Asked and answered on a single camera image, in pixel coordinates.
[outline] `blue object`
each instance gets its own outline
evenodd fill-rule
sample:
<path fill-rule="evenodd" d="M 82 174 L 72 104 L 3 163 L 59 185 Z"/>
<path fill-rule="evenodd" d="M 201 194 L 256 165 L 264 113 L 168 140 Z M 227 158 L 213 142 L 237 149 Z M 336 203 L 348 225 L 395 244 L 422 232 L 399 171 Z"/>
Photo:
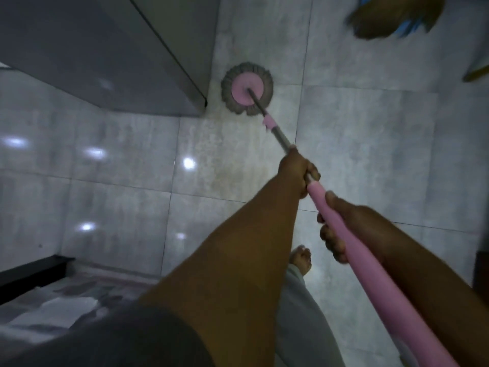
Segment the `blue object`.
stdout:
<path fill-rule="evenodd" d="M 366 4 L 370 0 L 360 0 L 360 5 Z M 407 20 L 399 26 L 399 28 L 394 32 L 399 37 L 406 37 L 410 33 L 413 33 L 421 25 L 422 20 L 418 19 L 415 21 Z"/>

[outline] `foot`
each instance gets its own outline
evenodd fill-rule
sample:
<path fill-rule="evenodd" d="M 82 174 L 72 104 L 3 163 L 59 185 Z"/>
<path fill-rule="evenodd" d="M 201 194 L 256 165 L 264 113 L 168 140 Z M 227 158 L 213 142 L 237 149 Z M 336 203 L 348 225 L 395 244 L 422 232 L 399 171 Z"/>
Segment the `foot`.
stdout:
<path fill-rule="evenodd" d="M 289 263 L 295 265 L 302 276 L 305 276 L 313 266 L 310 262 L 310 250 L 304 245 L 300 245 L 290 253 Z"/>

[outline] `pink mop handle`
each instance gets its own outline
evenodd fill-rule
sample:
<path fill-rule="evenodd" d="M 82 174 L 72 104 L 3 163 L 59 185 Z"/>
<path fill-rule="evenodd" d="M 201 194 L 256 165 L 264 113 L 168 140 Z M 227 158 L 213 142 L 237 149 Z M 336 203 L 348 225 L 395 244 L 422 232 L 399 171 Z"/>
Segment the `pink mop handle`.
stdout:
<path fill-rule="evenodd" d="M 341 216 L 328 206 L 323 186 L 313 181 L 307 190 L 325 221 L 345 242 L 346 256 L 353 272 L 408 365 L 458 366 L 379 261 L 349 231 Z"/>

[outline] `person's right arm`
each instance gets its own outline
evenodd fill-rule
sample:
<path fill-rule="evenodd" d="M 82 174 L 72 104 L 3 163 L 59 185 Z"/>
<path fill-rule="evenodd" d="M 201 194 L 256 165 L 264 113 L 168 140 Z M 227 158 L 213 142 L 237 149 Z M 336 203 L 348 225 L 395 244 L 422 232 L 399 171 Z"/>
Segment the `person's right arm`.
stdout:
<path fill-rule="evenodd" d="M 460 367 L 489 366 L 489 309 L 442 260 L 366 206 L 327 192 L 326 201 L 376 256 Z M 324 222 L 318 215 L 318 222 Z M 321 238 L 341 263 L 344 243 L 324 225 Z"/>

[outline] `mop handle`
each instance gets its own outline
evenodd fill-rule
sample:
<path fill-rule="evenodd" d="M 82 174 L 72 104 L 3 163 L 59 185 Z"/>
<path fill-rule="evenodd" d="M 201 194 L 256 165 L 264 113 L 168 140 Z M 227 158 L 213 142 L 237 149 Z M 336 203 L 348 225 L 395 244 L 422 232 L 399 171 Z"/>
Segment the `mop handle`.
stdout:
<path fill-rule="evenodd" d="M 291 143 L 275 120 L 260 105 L 254 92 L 250 96 L 261 110 L 263 124 L 285 153 Z M 410 367 L 458 367 L 458 364 L 428 327 L 404 293 L 394 283 L 373 253 L 346 227 L 341 216 L 326 203 L 326 190 L 310 174 L 307 190 L 317 210 L 338 238 L 345 243 L 345 253 L 402 358 Z"/>

